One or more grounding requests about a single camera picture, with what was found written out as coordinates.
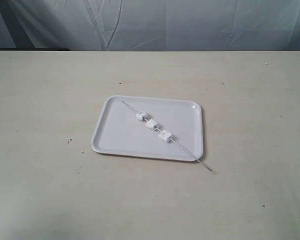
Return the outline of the grey wrinkled backdrop curtain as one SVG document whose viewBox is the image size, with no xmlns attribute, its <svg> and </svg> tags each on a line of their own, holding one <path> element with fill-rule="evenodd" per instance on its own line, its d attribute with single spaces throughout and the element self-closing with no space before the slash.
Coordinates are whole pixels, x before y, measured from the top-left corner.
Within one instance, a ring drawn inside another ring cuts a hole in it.
<svg viewBox="0 0 300 240">
<path fill-rule="evenodd" d="M 0 49 L 300 51 L 300 0 L 0 0 Z"/>
</svg>

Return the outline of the thin metal skewer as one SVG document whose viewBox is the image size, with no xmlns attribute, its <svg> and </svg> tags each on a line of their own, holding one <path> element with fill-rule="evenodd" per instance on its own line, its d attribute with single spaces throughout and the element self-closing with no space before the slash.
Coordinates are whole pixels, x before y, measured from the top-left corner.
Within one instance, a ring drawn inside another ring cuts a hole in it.
<svg viewBox="0 0 300 240">
<path fill-rule="evenodd" d="M 126 103 L 125 101 L 121 101 L 127 108 L 129 108 L 131 111 L 133 111 L 135 113 L 135 116 L 136 116 L 136 113 L 137 112 L 140 112 L 140 111 L 137 111 L 135 108 L 133 108 L 131 105 L 129 105 L 128 103 Z M 162 130 L 160 129 L 160 125 L 158 124 L 157 125 L 157 130 L 154 131 L 154 132 L 161 132 Z M 206 163 L 204 163 L 202 160 L 199 160 L 198 157 L 196 157 L 193 153 L 191 153 L 188 149 L 186 149 L 185 147 L 183 147 L 181 144 L 179 144 L 175 139 L 174 139 L 174 135 L 173 135 L 173 138 L 171 139 L 170 142 L 167 142 L 167 143 L 173 143 L 175 144 L 176 146 L 178 146 L 181 150 L 183 150 L 187 155 L 189 155 L 193 160 L 197 161 L 198 163 L 200 163 L 201 165 L 203 165 L 206 169 L 208 169 L 211 173 L 213 174 L 216 174 L 216 172 L 211 168 L 209 167 Z"/>
</svg>

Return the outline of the white rectangular plastic tray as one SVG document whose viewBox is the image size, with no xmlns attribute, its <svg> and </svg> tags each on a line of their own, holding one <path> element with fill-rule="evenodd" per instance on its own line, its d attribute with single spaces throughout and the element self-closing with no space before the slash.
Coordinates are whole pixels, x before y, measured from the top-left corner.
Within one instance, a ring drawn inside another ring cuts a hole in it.
<svg viewBox="0 0 300 240">
<path fill-rule="evenodd" d="M 137 120 L 134 109 L 145 111 L 149 118 L 167 130 L 174 139 L 197 158 L 204 155 L 204 124 L 202 107 L 190 100 L 113 95 L 101 111 L 91 139 L 91 148 L 101 154 L 193 162 L 174 143 L 161 140 L 158 131 Z"/>
</svg>

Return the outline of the white foam piece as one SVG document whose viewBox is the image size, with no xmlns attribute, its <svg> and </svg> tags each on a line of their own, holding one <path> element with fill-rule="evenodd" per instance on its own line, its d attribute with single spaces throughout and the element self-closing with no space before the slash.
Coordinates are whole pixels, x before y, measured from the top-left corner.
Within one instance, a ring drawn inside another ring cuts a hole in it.
<svg viewBox="0 0 300 240">
<path fill-rule="evenodd" d="M 167 130 L 162 130 L 159 134 L 158 137 L 163 140 L 166 143 L 169 143 L 172 138 L 173 138 L 173 134 Z"/>
<path fill-rule="evenodd" d="M 155 120 L 150 119 L 145 123 L 145 126 L 150 130 L 156 131 L 158 128 L 158 123 Z"/>
<path fill-rule="evenodd" d="M 136 119 L 141 121 L 141 122 L 143 122 L 143 121 L 147 122 L 148 121 L 148 116 L 149 116 L 148 113 L 145 112 L 145 111 L 140 111 L 140 112 L 137 112 L 135 114 Z"/>
</svg>

